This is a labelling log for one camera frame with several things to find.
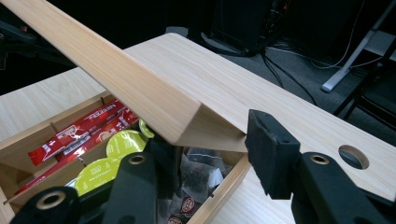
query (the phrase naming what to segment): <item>red snack wrapper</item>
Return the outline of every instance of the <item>red snack wrapper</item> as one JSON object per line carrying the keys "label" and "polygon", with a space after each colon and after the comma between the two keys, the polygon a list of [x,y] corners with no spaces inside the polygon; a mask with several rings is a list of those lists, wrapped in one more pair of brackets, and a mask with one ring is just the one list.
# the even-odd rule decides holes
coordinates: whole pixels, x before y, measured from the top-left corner
{"label": "red snack wrapper", "polygon": [[88,136],[90,133],[93,133],[101,125],[113,119],[124,108],[125,105],[123,105],[120,100],[115,99],[77,120],[72,125],[53,136],[43,146],[28,152],[33,165],[40,164]]}
{"label": "red snack wrapper", "polygon": [[121,131],[126,127],[130,126],[137,120],[138,120],[137,115],[134,112],[132,112],[130,109],[125,108],[114,119],[109,121],[107,124],[104,124],[94,133],[85,136],[84,138],[80,139],[80,141],[75,143],[73,146],[70,146],[65,151],[55,155],[55,158],[58,160],[58,163],[56,163],[51,168],[49,168],[48,171],[45,172],[43,175],[40,175],[39,177],[35,178],[25,186],[20,188],[17,192],[15,192],[15,195],[21,193],[26,189],[29,189],[34,184],[45,179],[47,176],[59,170],[70,161],[84,154],[86,151],[92,149],[93,147],[95,147],[96,145],[98,145],[99,143],[101,143],[103,140],[110,137],[114,133]]}

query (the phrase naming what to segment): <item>dark background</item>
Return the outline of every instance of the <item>dark background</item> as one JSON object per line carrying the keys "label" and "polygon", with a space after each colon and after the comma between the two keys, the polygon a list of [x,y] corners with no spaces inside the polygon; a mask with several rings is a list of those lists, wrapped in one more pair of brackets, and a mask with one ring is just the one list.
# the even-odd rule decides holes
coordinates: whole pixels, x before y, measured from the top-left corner
{"label": "dark background", "polygon": [[[111,3],[50,0],[50,2],[121,49],[163,35],[168,26],[187,27],[189,33],[203,32],[211,36],[216,7],[219,9],[219,6],[225,3],[221,0],[113,0]],[[222,11],[224,14],[221,14],[221,22],[231,23],[230,29],[234,29],[232,32],[249,34],[251,32],[249,30],[250,26],[241,30],[242,28],[233,24],[233,22],[249,21],[254,16],[252,13],[268,15],[265,12],[262,13],[262,11],[268,10],[272,1],[265,0],[265,4],[257,5],[259,7],[254,7],[255,2],[257,1],[229,1],[228,4],[231,4],[231,6],[228,7],[228,12]],[[353,22],[361,3],[361,0],[292,0],[279,25],[278,32],[281,35],[291,36],[306,46],[312,52],[313,57],[340,58],[347,47]],[[353,35],[351,49],[359,45],[361,39],[376,22],[388,3],[389,1],[374,0],[364,2],[364,8]],[[391,24],[395,21],[394,15],[395,13],[392,12],[384,21],[381,29],[396,34],[395,26]],[[23,21],[20,21],[4,6],[0,6],[0,21],[5,21],[16,27],[26,26]],[[38,44],[52,48],[42,38],[39,39]],[[2,77],[0,95],[74,67],[74,65],[54,63],[36,56],[26,57],[17,53],[9,53],[6,69],[0,71]]]}

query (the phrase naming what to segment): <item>wooden crate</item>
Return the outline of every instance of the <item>wooden crate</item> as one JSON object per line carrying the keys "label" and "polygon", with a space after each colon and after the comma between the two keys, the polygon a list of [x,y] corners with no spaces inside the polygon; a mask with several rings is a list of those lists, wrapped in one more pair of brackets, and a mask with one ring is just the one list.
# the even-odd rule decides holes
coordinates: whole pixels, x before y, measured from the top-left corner
{"label": "wooden crate", "polygon": [[[74,160],[62,169],[46,177],[38,184],[14,195],[20,187],[43,174],[57,162],[54,158],[50,158],[34,166],[30,161],[28,152],[40,147],[74,120],[79,119],[112,99],[114,99],[114,97],[108,91],[105,91],[0,143],[1,223],[3,223],[2,220],[9,222],[15,216],[15,213],[38,192],[53,186],[64,186],[74,179],[84,168],[83,163],[79,160]],[[94,149],[83,154],[81,158],[87,164],[100,158],[105,158],[106,143],[107,141],[102,142]],[[221,157],[227,164],[234,165],[234,168],[224,179],[222,184],[215,190],[212,197],[208,198],[206,203],[197,211],[190,223],[210,221],[229,198],[237,185],[242,181],[250,167],[246,153],[221,151]]]}

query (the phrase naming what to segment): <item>metal stand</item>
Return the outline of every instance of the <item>metal stand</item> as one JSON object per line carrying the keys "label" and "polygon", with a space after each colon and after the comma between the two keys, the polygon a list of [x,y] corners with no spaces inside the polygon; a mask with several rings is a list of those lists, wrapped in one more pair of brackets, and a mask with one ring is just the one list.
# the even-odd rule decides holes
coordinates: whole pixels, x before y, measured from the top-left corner
{"label": "metal stand", "polygon": [[358,58],[361,51],[366,47],[366,45],[370,42],[372,37],[375,35],[378,27],[384,21],[384,19],[388,16],[388,14],[393,10],[396,5],[396,0],[393,0],[389,3],[388,7],[385,9],[384,13],[378,19],[378,21],[374,24],[371,30],[367,33],[367,35],[363,38],[363,40],[359,43],[358,47],[353,51],[352,55],[346,61],[344,66],[338,70],[332,77],[329,78],[322,86],[321,89],[323,91],[329,92],[331,91],[348,73],[349,67],[355,62],[356,58]]}

